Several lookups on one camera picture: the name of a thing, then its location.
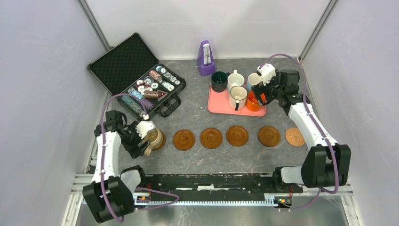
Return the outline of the beige ceramic mug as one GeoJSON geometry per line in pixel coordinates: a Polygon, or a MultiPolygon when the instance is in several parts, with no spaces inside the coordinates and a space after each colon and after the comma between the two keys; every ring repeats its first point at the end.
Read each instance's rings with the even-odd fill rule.
{"type": "Polygon", "coordinates": [[[145,141],[149,141],[150,145],[145,149],[144,155],[149,156],[152,151],[159,150],[164,145],[164,134],[160,129],[156,129],[150,132],[145,138],[145,141]]]}

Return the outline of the wooden coaster one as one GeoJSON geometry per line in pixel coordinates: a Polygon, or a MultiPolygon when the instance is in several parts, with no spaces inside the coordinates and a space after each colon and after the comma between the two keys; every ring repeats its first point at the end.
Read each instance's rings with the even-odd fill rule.
{"type": "Polygon", "coordinates": [[[163,131],[157,130],[157,136],[156,138],[152,141],[152,150],[159,150],[161,149],[166,142],[166,135],[164,134],[163,131]]]}

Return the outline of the orange mug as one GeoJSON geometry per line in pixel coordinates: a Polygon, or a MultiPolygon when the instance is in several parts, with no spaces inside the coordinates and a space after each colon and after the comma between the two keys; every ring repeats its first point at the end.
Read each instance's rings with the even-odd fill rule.
{"type": "Polygon", "coordinates": [[[256,99],[254,92],[250,91],[248,93],[247,101],[246,101],[246,107],[248,110],[252,112],[258,112],[258,111],[265,111],[266,107],[264,105],[259,105],[258,100],[256,99]]]}

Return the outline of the woven rattan coaster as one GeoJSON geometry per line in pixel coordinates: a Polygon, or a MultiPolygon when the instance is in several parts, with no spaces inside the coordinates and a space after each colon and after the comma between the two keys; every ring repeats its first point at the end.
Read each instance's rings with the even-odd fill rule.
{"type": "Polygon", "coordinates": [[[293,146],[303,146],[305,139],[299,128],[288,128],[285,132],[286,140],[293,146]]]}

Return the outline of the wooden coaster five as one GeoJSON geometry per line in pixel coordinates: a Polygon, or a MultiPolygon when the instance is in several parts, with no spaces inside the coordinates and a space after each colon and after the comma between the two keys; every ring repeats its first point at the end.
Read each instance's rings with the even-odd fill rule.
{"type": "Polygon", "coordinates": [[[259,142],[266,147],[277,146],[280,142],[280,132],[273,126],[263,126],[257,133],[259,142]]]}

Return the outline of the wooden coaster three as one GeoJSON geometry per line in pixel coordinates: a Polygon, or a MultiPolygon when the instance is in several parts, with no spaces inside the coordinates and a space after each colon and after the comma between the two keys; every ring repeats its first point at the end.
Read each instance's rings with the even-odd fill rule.
{"type": "Polygon", "coordinates": [[[177,131],[173,136],[173,145],[180,151],[190,150],[195,144],[195,135],[188,129],[177,131]]]}

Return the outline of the wooden coaster four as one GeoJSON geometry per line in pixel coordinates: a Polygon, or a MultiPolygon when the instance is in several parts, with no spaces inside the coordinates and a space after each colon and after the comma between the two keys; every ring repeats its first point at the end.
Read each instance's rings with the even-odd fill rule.
{"type": "Polygon", "coordinates": [[[226,139],[232,146],[243,146],[248,142],[249,133],[244,127],[234,125],[227,129],[226,139]]]}

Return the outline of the pink tray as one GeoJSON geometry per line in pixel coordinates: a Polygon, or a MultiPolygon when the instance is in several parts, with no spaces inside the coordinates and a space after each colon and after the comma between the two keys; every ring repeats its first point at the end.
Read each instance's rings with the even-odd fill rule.
{"type": "Polygon", "coordinates": [[[243,115],[243,116],[253,116],[253,117],[263,117],[266,115],[266,106],[262,106],[259,111],[251,111],[244,105],[243,108],[235,111],[229,104],[230,93],[227,89],[223,92],[215,92],[211,84],[209,85],[209,95],[207,108],[211,113],[219,114],[231,114],[231,115],[243,115]]]}

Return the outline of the wooden coaster two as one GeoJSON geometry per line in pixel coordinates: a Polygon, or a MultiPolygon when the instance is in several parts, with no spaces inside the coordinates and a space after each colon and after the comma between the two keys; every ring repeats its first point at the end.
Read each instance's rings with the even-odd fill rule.
{"type": "Polygon", "coordinates": [[[215,149],[221,145],[223,135],[221,131],[216,128],[206,128],[200,135],[200,141],[205,148],[215,149]]]}

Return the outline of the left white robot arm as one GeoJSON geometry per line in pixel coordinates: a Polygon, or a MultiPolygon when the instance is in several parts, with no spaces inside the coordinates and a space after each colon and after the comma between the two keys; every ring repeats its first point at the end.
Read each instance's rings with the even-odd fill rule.
{"type": "Polygon", "coordinates": [[[150,142],[145,137],[155,130],[145,113],[143,120],[127,124],[124,113],[111,110],[96,126],[98,144],[96,169],[89,185],[83,187],[83,197],[97,223],[112,219],[123,222],[124,216],[134,212],[133,190],[119,175],[119,150],[123,146],[132,158],[143,156],[150,142]]]}

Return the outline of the light blue mug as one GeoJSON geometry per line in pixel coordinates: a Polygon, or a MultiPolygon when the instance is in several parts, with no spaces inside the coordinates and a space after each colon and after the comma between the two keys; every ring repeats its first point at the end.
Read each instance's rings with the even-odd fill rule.
{"type": "Polygon", "coordinates": [[[247,92],[249,93],[252,90],[254,85],[258,85],[259,83],[263,82],[263,78],[261,75],[257,73],[252,73],[247,78],[247,92]]]}

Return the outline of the white mug black rim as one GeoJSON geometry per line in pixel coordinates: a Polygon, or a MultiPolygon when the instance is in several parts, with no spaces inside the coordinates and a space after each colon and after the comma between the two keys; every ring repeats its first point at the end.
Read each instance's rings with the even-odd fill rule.
{"type": "Polygon", "coordinates": [[[248,97],[248,92],[246,88],[242,86],[234,86],[230,90],[229,106],[233,110],[238,111],[244,107],[247,97],[248,97]]]}

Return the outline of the dark green mug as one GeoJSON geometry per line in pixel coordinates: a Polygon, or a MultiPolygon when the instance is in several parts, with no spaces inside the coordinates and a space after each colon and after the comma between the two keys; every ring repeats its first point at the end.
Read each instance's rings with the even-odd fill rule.
{"type": "Polygon", "coordinates": [[[217,71],[211,75],[211,88],[215,92],[223,92],[227,87],[228,75],[222,71],[217,71]]]}

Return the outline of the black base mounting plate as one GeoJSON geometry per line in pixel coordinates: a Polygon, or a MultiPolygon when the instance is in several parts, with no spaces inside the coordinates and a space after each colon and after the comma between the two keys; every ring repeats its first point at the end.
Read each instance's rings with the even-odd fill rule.
{"type": "Polygon", "coordinates": [[[265,194],[289,196],[301,194],[294,184],[279,182],[271,174],[147,174],[138,185],[151,189],[150,201],[172,201],[172,193],[181,202],[263,201],[265,194]]]}

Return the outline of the purple metronome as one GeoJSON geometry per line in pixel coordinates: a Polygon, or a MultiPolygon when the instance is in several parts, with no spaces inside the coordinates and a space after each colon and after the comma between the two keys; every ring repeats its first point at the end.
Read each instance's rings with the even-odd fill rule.
{"type": "Polygon", "coordinates": [[[201,42],[198,56],[197,69],[200,76],[209,76],[216,72],[212,49],[208,40],[201,42]]]}

